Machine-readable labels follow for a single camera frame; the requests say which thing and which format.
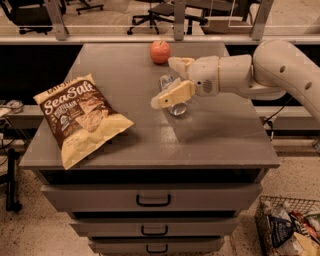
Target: drawer handle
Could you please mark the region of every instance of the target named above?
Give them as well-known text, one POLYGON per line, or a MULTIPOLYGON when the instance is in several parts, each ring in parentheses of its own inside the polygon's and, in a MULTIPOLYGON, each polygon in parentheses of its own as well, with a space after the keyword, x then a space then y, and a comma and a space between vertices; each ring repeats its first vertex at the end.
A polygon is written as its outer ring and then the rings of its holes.
POLYGON ((141 203, 140 201, 140 195, 136 196, 136 203, 137 205, 141 206, 141 207, 164 207, 164 206, 168 206, 171 203, 171 195, 167 196, 167 202, 164 203, 141 203))
POLYGON ((168 245, 166 244, 166 247, 162 251, 151 251, 149 249, 149 245, 147 244, 146 245, 146 251, 147 251, 147 253, 166 253, 168 251, 168 245))
POLYGON ((168 226, 166 225, 162 233, 147 233, 144 230, 144 226, 141 226, 141 234, 144 236, 164 236, 168 234, 168 226))

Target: drawer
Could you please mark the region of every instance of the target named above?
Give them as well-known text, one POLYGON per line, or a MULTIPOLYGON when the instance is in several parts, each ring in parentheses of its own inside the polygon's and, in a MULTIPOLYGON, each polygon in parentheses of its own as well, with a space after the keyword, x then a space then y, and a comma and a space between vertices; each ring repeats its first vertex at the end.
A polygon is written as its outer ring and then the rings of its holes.
POLYGON ((213 252, 224 243, 221 237, 208 238, 166 238, 166 239, 99 239, 90 240, 94 253, 172 253, 213 252))
POLYGON ((126 218, 74 220, 82 237, 173 237, 230 235, 237 218, 126 218))
POLYGON ((64 212, 207 211, 248 209, 260 184, 44 185, 44 195, 64 212))

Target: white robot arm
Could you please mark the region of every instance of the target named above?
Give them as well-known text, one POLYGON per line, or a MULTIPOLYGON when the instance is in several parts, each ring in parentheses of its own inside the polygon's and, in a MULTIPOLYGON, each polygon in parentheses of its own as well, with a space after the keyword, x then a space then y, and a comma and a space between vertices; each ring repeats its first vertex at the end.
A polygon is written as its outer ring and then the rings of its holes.
POLYGON ((262 42, 253 57, 171 57, 169 66, 183 80, 176 79, 151 100, 155 109, 187 101, 194 94, 229 92, 250 99, 274 100, 288 92, 320 123, 320 69, 287 41, 262 42))

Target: red apple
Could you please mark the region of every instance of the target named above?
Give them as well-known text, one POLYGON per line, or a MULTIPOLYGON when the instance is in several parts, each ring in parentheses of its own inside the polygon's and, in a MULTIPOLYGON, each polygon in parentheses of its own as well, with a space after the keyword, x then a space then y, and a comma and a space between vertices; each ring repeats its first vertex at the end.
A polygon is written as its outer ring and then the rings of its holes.
POLYGON ((163 40, 154 41, 150 46, 150 56, 154 63, 166 63, 170 57, 170 45, 163 40))

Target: table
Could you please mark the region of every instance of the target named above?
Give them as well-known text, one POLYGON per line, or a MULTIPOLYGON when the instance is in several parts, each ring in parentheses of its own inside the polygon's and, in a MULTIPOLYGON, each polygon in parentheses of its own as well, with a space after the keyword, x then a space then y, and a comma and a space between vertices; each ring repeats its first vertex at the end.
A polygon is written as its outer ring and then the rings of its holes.
MULTIPOLYGON (((43 121, 20 166, 34 171, 95 253, 217 251, 278 157, 250 100, 195 96, 185 116, 150 107, 161 75, 149 43, 85 44, 67 80, 92 73, 135 125, 69 171, 43 121)), ((172 56, 227 55, 221 43, 171 43, 172 56)))

